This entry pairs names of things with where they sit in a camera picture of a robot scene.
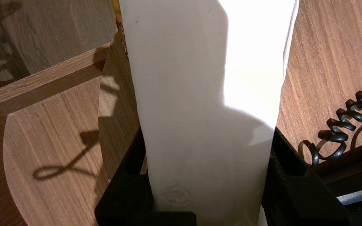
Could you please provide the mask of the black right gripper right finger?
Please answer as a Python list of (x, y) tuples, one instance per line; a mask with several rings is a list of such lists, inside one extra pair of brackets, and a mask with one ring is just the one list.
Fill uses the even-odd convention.
[(349, 226), (348, 210), (278, 128), (262, 198), (269, 226)]

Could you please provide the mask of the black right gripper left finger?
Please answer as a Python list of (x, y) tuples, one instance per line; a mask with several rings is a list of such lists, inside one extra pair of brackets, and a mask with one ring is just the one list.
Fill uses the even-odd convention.
[(145, 141), (139, 129), (95, 208), (99, 226), (195, 226), (193, 212), (155, 211), (148, 173), (141, 174)]

